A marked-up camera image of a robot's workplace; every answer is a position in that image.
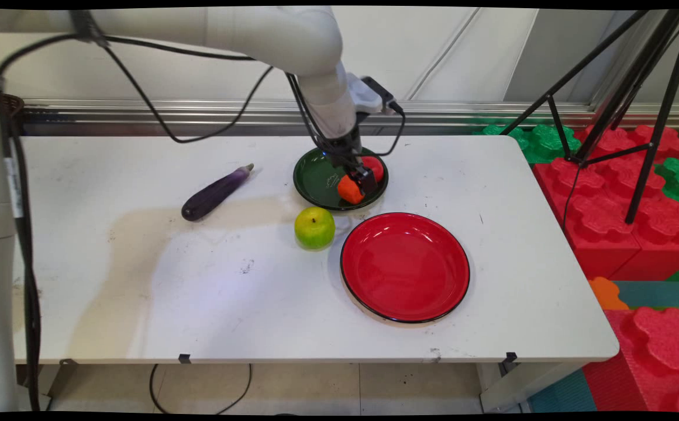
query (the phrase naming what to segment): red plate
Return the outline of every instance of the red plate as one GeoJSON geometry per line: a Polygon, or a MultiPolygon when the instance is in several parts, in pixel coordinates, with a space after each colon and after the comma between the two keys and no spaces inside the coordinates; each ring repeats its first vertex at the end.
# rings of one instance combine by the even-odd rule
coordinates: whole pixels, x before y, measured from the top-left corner
{"type": "Polygon", "coordinates": [[[470,264],[456,238],[411,213],[384,213],[356,226],[344,241],[340,264],[355,298],[396,322],[443,317],[470,285],[470,264]]]}

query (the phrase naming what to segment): black border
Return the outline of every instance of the black border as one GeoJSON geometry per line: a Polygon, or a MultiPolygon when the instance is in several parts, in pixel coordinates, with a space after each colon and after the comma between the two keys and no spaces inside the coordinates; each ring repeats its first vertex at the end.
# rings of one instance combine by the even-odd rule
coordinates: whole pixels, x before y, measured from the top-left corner
{"type": "Polygon", "coordinates": [[[325,206],[325,205],[321,205],[321,203],[316,202],[316,201],[313,200],[311,197],[307,196],[307,193],[304,194],[302,191],[300,191],[299,188],[297,188],[297,166],[300,164],[300,161],[302,161],[302,159],[305,158],[306,155],[312,153],[313,151],[320,151],[320,149],[318,149],[317,147],[314,147],[313,149],[310,149],[310,151],[305,152],[305,154],[303,154],[302,157],[300,157],[300,159],[297,160],[297,162],[295,163],[295,168],[293,169],[293,187],[295,187],[295,189],[297,190],[298,194],[300,194],[300,195],[302,196],[302,199],[307,200],[307,201],[310,202],[312,205],[316,205],[316,206],[318,206],[319,208],[328,209],[329,211],[353,211],[353,210],[355,210],[355,209],[365,208],[365,207],[368,206],[370,203],[375,202],[375,201],[378,200],[380,197],[382,197],[382,195],[384,195],[385,189],[386,189],[387,186],[388,186],[388,168],[387,168],[387,166],[385,166],[384,160],[382,160],[378,155],[376,155],[375,152],[371,151],[370,149],[367,149],[366,147],[363,147],[363,153],[364,153],[364,154],[368,154],[368,153],[373,154],[373,155],[374,155],[374,158],[376,158],[377,160],[379,160],[379,161],[381,162],[381,165],[384,166],[384,178],[381,179],[381,184],[380,184],[380,186],[379,186],[380,191],[378,192],[378,194],[376,195],[376,197],[375,197],[373,200],[370,200],[370,201],[367,202],[367,203],[362,203],[362,202],[360,202],[360,203],[358,203],[357,205],[352,205],[352,206],[350,206],[350,207],[344,207],[344,208],[337,208],[337,207],[335,207],[335,206],[325,206]]]}
{"type": "Polygon", "coordinates": [[[450,312],[454,311],[457,307],[459,307],[459,304],[461,304],[462,301],[464,301],[464,297],[467,296],[467,292],[468,292],[468,290],[470,290],[470,282],[472,281],[472,266],[470,265],[470,258],[467,256],[467,250],[465,250],[465,249],[461,246],[461,243],[459,242],[459,238],[457,238],[457,237],[456,237],[454,234],[452,234],[448,229],[446,229],[446,227],[444,227],[444,226],[442,226],[441,224],[438,224],[438,223],[436,223],[435,221],[433,221],[433,219],[425,218],[425,216],[418,215],[417,213],[410,213],[410,212],[387,212],[387,213],[380,213],[380,214],[378,214],[378,215],[376,215],[376,216],[373,216],[373,218],[368,218],[368,219],[366,219],[365,221],[362,221],[361,223],[357,224],[357,226],[354,227],[354,228],[352,229],[352,231],[350,231],[350,234],[347,235],[347,238],[345,238],[344,243],[342,243],[342,251],[340,251],[340,253],[339,253],[339,270],[342,272],[342,280],[344,281],[344,285],[347,286],[347,289],[350,291],[350,293],[352,294],[352,296],[355,297],[355,299],[358,301],[358,303],[363,304],[363,307],[366,307],[366,309],[370,310],[370,311],[371,311],[373,314],[375,314],[375,315],[379,315],[379,316],[382,317],[382,318],[385,318],[385,319],[387,319],[387,320],[392,320],[393,322],[399,322],[399,323],[427,323],[427,322],[432,322],[433,320],[438,320],[439,318],[448,315],[450,312]],[[440,226],[442,229],[446,230],[446,232],[448,232],[449,234],[451,234],[451,237],[454,237],[454,240],[456,240],[456,243],[457,243],[457,244],[459,245],[459,247],[461,248],[462,253],[464,253],[464,260],[467,261],[467,287],[466,287],[465,290],[464,290],[464,294],[461,296],[461,299],[459,299],[459,301],[457,301],[457,303],[455,303],[454,306],[451,307],[451,309],[448,309],[447,311],[441,313],[440,315],[436,315],[434,318],[428,318],[428,319],[425,319],[425,320],[400,320],[400,319],[398,319],[398,318],[393,318],[393,317],[389,317],[389,316],[387,316],[387,315],[384,315],[384,314],[382,314],[382,313],[380,313],[380,312],[377,312],[377,311],[374,310],[374,309],[371,309],[371,307],[369,307],[368,304],[365,304],[365,303],[363,302],[362,299],[358,298],[357,294],[355,294],[355,291],[353,291],[352,288],[350,287],[350,284],[347,283],[347,277],[345,277],[345,275],[344,275],[344,264],[342,264],[342,263],[343,263],[342,261],[344,260],[344,246],[347,245],[347,240],[349,240],[350,235],[352,235],[352,233],[355,232],[355,230],[358,229],[358,227],[360,227],[361,225],[367,223],[368,221],[372,221],[373,219],[378,218],[379,216],[390,215],[390,214],[394,214],[394,213],[401,213],[401,214],[404,214],[404,215],[414,215],[414,216],[419,216],[420,218],[424,218],[424,219],[427,219],[428,221],[431,221],[431,223],[437,224],[437,225],[440,226]]]}

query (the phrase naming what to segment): teal foam mat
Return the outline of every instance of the teal foam mat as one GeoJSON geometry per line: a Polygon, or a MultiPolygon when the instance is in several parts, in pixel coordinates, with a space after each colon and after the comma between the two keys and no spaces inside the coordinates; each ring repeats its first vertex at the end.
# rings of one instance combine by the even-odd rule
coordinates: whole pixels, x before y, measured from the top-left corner
{"type": "Polygon", "coordinates": [[[679,307],[679,282],[615,281],[615,285],[630,307],[679,307]]]}
{"type": "Polygon", "coordinates": [[[588,412],[597,410],[583,370],[575,370],[561,381],[529,399],[533,412],[588,412]]]}

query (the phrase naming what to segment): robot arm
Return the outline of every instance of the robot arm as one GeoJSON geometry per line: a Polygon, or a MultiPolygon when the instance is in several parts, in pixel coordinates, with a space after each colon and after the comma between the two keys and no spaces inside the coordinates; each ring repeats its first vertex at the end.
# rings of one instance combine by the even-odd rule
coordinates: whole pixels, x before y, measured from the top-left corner
{"type": "MultiPolygon", "coordinates": [[[[330,6],[254,6],[166,9],[139,19],[144,10],[97,10],[92,15],[108,35],[143,37],[184,42],[236,51],[297,77],[304,97],[323,140],[337,154],[328,154],[334,167],[342,166],[361,190],[376,188],[372,172],[360,157],[360,135],[356,113],[371,114],[384,109],[376,91],[342,65],[342,35],[330,6]],[[200,25],[206,35],[181,34],[188,27],[200,26],[184,19],[191,9],[201,9],[200,25]],[[171,31],[171,25],[181,31],[171,31]]],[[[67,11],[24,11],[10,15],[19,31],[74,32],[67,11]]]]}

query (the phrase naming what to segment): purple eggplant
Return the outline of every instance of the purple eggplant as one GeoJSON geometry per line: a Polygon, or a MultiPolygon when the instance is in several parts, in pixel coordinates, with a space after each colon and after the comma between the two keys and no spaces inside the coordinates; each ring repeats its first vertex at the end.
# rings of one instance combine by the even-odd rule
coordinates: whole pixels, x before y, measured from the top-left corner
{"type": "Polygon", "coordinates": [[[242,166],[232,171],[229,175],[206,186],[184,203],[184,207],[181,208],[181,215],[187,221],[196,221],[203,218],[222,203],[232,192],[235,192],[235,189],[238,189],[251,174],[251,170],[253,170],[253,164],[242,166]]]}

